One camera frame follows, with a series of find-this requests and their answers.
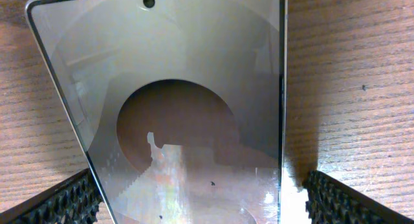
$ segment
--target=wooden table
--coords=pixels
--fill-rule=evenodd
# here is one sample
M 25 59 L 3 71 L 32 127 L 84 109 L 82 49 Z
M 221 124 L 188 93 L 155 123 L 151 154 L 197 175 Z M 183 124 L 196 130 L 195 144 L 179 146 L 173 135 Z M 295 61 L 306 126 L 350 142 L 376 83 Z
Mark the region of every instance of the wooden table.
M 0 211 L 87 167 L 26 1 L 0 0 Z M 289 0 L 287 210 L 317 168 L 414 218 L 413 2 Z

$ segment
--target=wood surface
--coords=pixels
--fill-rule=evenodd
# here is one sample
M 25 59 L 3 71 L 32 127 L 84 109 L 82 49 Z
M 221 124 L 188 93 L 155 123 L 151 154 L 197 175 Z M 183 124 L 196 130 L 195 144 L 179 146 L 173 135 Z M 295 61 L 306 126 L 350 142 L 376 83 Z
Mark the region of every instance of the wood surface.
M 26 1 L 0 0 L 0 211 L 87 167 Z M 414 218 L 414 0 L 289 0 L 288 28 L 292 187 L 317 168 Z

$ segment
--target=reflective surface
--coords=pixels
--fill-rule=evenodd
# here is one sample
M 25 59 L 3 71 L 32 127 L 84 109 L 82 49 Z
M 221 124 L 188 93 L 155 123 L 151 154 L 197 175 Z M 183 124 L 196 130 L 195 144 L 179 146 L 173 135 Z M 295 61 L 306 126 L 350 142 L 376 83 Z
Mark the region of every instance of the reflective surface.
M 31 16 L 117 222 L 277 222 L 279 0 L 72 0 Z

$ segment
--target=small round hole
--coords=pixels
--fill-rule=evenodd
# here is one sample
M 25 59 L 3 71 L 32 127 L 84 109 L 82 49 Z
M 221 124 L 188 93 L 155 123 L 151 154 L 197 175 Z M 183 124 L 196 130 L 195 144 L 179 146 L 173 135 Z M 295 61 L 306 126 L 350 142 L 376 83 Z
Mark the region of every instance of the small round hole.
M 144 6 L 147 8 L 153 8 L 155 6 L 155 0 L 142 0 L 144 2 Z

